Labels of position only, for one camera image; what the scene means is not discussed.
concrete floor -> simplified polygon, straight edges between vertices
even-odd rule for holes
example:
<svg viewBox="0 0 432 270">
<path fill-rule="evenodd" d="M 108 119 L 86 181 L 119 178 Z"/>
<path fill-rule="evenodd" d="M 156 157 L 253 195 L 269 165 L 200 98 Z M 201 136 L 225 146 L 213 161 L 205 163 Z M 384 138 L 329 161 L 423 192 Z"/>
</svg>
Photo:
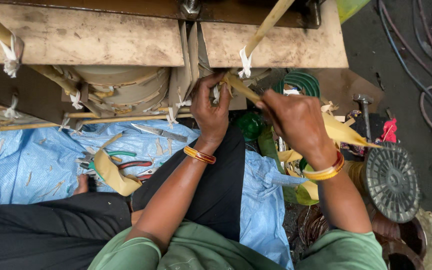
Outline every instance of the concrete floor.
<svg viewBox="0 0 432 270">
<path fill-rule="evenodd" d="M 413 50 L 432 70 L 432 61 L 417 44 L 412 24 L 411 0 L 385 0 L 386 7 L 400 33 Z M 423 1 L 429 25 L 432 26 L 432 3 Z M 432 132 L 426 125 L 419 109 L 420 91 L 411 81 L 398 62 L 384 33 L 381 20 L 376 12 L 376 1 L 368 3 L 356 15 L 342 25 L 349 68 L 369 82 L 378 85 L 376 72 L 385 86 L 385 98 L 379 105 L 379 113 L 390 110 L 397 118 L 397 138 L 413 157 L 419 173 L 422 191 L 421 207 L 432 212 Z M 423 84 L 432 85 L 428 74 L 411 55 L 400 49 L 406 64 Z"/>
</svg>

red and gold bangle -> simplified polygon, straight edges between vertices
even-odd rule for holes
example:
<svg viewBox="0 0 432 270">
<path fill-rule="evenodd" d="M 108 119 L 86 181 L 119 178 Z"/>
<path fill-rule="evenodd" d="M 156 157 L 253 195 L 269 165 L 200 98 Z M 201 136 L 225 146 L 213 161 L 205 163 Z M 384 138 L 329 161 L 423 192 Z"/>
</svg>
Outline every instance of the red and gold bangle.
<svg viewBox="0 0 432 270">
<path fill-rule="evenodd" d="M 195 158 L 205 163 L 214 164 L 216 162 L 215 156 L 210 156 L 205 153 L 201 153 L 198 150 L 195 150 L 189 146 L 184 147 L 184 153 L 186 153 L 188 156 L 192 158 Z"/>
<path fill-rule="evenodd" d="M 304 176 L 306 176 L 306 178 L 310 180 L 326 180 L 337 175 L 343 169 L 343 165 L 344 165 L 343 154 L 341 154 L 341 152 L 338 151 L 337 159 L 336 162 L 333 164 L 333 166 L 319 171 L 308 171 L 304 169 L 303 174 Z"/>
</svg>

nut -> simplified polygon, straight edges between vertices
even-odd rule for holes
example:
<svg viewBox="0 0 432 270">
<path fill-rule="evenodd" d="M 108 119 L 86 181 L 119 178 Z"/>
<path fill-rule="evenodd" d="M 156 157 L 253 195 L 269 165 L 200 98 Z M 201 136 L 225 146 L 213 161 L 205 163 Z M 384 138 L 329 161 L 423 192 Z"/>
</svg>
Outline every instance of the nut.
<svg viewBox="0 0 432 270">
<path fill-rule="evenodd" d="M 199 11 L 201 10 L 201 4 L 196 2 L 196 8 L 191 9 L 188 5 L 188 1 L 191 0 L 184 0 L 183 4 L 181 5 L 181 12 L 186 17 L 186 19 L 196 19 L 199 15 Z"/>
</svg>

person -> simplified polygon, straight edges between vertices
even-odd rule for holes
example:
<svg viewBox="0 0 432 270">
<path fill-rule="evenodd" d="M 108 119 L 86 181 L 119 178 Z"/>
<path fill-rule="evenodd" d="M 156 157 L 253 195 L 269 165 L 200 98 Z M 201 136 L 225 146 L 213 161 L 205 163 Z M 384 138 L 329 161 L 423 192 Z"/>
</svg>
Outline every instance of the person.
<svg viewBox="0 0 432 270">
<path fill-rule="evenodd" d="M 88 193 L 81 176 L 72 197 L 0 205 L 0 269 L 283 269 L 239 243 L 244 139 L 239 129 L 229 127 L 227 86 L 217 107 L 209 101 L 210 89 L 222 77 L 200 79 L 192 93 L 190 111 L 201 135 L 189 147 L 203 154 L 195 158 L 193 150 L 178 151 L 130 200 Z M 328 169 L 338 159 L 318 99 L 267 90 L 256 106 L 315 170 Z M 309 248 L 296 269 L 386 269 L 348 175 L 340 171 L 318 181 L 318 191 L 332 230 Z"/>
</svg>

bare foot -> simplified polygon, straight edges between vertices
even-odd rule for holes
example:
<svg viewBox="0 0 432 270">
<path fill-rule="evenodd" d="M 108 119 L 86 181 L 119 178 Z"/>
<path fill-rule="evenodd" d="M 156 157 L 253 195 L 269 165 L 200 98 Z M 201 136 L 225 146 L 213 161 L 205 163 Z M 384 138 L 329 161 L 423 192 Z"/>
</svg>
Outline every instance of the bare foot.
<svg viewBox="0 0 432 270">
<path fill-rule="evenodd" d="M 78 176 L 78 187 L 72 193 L 73 195 L 88 192 L 88 176 L 86 174 L 80 174 Z"/>
</svg>

